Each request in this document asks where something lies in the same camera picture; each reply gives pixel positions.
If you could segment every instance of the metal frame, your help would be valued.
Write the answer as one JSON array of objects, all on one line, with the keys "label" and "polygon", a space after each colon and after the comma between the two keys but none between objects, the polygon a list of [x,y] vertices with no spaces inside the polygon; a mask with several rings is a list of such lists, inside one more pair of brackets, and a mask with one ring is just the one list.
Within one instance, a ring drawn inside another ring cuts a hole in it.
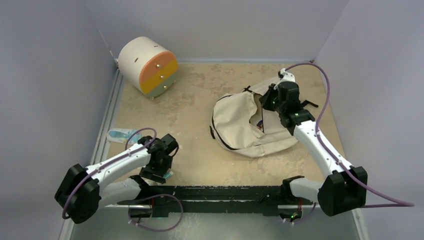
[{"label": "metal frame", "polygon": [[[91,156],[90,164],[98,164],[108,157],[110,147],[109,141],[106,136],[109,129],[113,128],[116,122],[117,113],[121,103],[122,94],[124,91],[125,80],[119,68],[116,69],[115,79],[110,91],[109,100],[107,101],[106,111],[104,112],[103,120],[101,121],[100,129],[98,131],[97,140],[95,142],[94,151]],[[75,223],[71,219],[67,219],[63,223],[62,231],[59,240],[71,239],[72,230]]]},{"label": "metal frame", "polygon": [[[125,80],[122,76],[119,68],[116,70],[115,80],[113,87],[111,89],[111,93],[109,96],[108,105],[106,107],[103,120],[101,122],[101,126],[99,129],[99,133],[97,136],[96,144],[94,147],[94,151],[91,157],[91,164],[98,164],[104,160],[106,160],[108,156],[108,151],[110,147],[110,143],[106,139],[106,135],[109,129],[113,128],[116,122],[117,113],[119,110],[123,90],[124,90]],[[131,207],[133,209],[148,209],[148,205],[109,205],[106,208],[128,208]],[[297,208],[297,205],[279,205],[278,209],[294,209]],[[304,205],[305,208],[311,208],[312,205]],[[354,219],[356,230],[358,232],[359,239],[361,240],[369,240],[368,230],[365,225],[364,217],[362,215],[362,211],[360,209],[352,210],[352,217]],[[59,236],[59,240],[69,240],[71,239],[71,235],[74,228],[74,222],[71,219],[67,219],[63,223],[63,227]]]}]

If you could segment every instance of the black base bar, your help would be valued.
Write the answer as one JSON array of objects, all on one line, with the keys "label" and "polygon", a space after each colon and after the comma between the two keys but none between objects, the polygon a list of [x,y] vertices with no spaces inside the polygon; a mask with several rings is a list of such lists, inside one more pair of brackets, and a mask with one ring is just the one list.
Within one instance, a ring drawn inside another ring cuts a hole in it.
[{"label": "black base bar", "polygon": [[[279,216],[279,206],[298,205],[299,198],[286,198],[281,186],[149,186],[137,199],[157,194],[170,194],[179,199],[186,213],[262,214]],[[149,201],[122,201],[120,205],[148,205]],[[302,199],[304,205],[312,204]],[[154,199],[154,218],[179,213],[180,206],[170,197]]]}]

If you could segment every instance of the beige floor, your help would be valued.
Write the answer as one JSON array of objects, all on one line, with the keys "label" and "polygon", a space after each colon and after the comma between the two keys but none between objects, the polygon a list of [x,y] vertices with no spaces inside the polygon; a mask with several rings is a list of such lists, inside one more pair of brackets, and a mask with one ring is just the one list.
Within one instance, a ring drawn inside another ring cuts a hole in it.
[{"label": "beige floor", "polygon": [[[296,175],[322,181],[316,163],[299,142],[273,155],[249,158],[224,150],[209,132],[212,109],[218,98],[274,77],[279,69],[288,66],[290,64],[180,64],[176,83],[153,101],[131,84],[125,84],[114,127],[152,127],[158,137],[171,133],[177,139],[180,150],[173,160],[175,174],[167,185],[280,185],[283,179]],[[301,101],[307,99],[319,105],[319,108],[306,107],[318,117],[326,98],[319,71],[312,66],[298,66],[291,72],[299,85]],[[343,154],[330,108],[320,128]],[[123,144],[112,143],[108,157],[123,150]],[[120,180],[139,171],[136,169]]]}]

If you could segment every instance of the gray wall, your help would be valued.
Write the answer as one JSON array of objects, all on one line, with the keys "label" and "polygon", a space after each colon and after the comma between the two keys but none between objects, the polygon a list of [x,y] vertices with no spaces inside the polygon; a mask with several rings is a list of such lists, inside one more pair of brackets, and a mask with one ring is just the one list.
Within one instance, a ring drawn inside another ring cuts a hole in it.
[{"label": "gray wall", "polygon": [[348,0],[86,0],[117,58],[147,36],[179,61],[314,59]]},{"label": "gray wall", "polygon": [[[347,158],[414,208],[364,209],[371,239],[424,234],[424,1],[351,0],[318,55]],[[368,194],[367,203],[386,203]]]},{"label": "gray wall", "polygon": [[54,195],[90,161],[113,75],[83,1],[1,1],[0,239],[59,237]]}]

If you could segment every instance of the backpack strap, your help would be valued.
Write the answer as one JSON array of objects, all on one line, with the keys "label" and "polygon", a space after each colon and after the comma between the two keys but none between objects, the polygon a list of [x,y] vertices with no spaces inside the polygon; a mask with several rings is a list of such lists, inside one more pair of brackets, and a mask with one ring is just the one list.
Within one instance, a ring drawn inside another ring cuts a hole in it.
[{"label": "backpack strap", "polygon": [[318,108],[318,107],[319,107],[317,104],[315,104],[315,103],[313,103],[313,102],[311,102],[311,101],[308,101],[308,100],[303,101],[303,102],[300,104],[300,107],[301,107],[301,108],[303,108],[303,107],[305,107],[305,106],[306,106],[306,105],[308,105],[308,104],[312,105],[312,106],[313,106],[313,107],[315,107],[315,108]]},{"label": "backpack strap", "polygon": [[253,94],[254,92],[253,92],[253,91],[251,91],[251,90],[249,90],[249,88],[250,88],[250,87],[251,87],[250,85],[249,85],[249,86],[247,86],[247,87],[245,87],[242,93],[244,93],[244,92],[249,92],[249,93]]}]

